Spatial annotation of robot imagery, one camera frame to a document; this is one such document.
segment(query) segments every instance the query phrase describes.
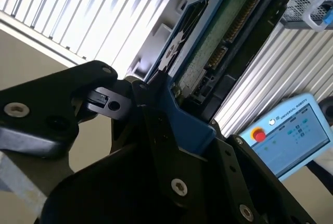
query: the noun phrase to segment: emergency stop button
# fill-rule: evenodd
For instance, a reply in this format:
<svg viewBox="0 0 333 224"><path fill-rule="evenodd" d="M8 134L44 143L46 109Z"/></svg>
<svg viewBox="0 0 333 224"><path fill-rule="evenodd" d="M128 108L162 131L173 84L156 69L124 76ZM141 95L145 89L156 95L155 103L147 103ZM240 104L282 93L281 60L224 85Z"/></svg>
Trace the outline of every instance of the emergency stop button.
<svg viewBox="0 0 333 224"><path fill-rule="evenodd" d="M263 142L266 139L266 134L263 129L258 128L253 131L252 137L257 142Z"/></svg>

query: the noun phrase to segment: metal panel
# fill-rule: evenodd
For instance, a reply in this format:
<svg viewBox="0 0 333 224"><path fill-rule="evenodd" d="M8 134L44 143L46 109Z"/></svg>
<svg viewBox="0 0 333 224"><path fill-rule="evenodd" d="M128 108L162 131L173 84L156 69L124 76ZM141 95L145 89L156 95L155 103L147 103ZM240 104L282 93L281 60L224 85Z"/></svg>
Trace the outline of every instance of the metal panel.
<svg viewBox="0 0 333 224"><path fill-rule="evenodd" d="M333 95L333 31L288 30L281 24L216 116L221 131L238 133L283 98L301 92Z"/></svg>
<svg viewBox="0 0 333 224"><path fill-rule="evenodd" d="M85 60L105 61L121 78L168 1L0 0L0 10Z"/></svg>

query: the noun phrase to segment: mounting hole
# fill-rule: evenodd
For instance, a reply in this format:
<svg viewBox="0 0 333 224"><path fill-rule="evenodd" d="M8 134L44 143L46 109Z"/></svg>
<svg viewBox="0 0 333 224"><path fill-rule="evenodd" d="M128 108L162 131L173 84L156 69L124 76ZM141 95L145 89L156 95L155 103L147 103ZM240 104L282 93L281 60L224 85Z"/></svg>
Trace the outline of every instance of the mounting hole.
<svg viewBox="0 0 333 224"><path fill-rule="evenodd" d="M232 172L236 173L236 168L234 168L233 166L230 166L229 168Z"/></svg>
<svg viewBox="0 0 333 224"><path fill-rule="evenodd" d="M65 131L70 126L69 120L63 116L49 116L46 118L46 124L56 131Z"/></svg>
<svg viewBox="0 0 333 224"><path fill-rule="evenodd" d="M301 222L295 216L290 216L290 218L294 224L301 224Z"/></svg>
<svg viewBox="0 0 333 224"><path fill-rule="evenodd" d="M109 103L108 107L112 111L118 111L120 109L120 104L116 101L113 101L113 102Z"/></svg>

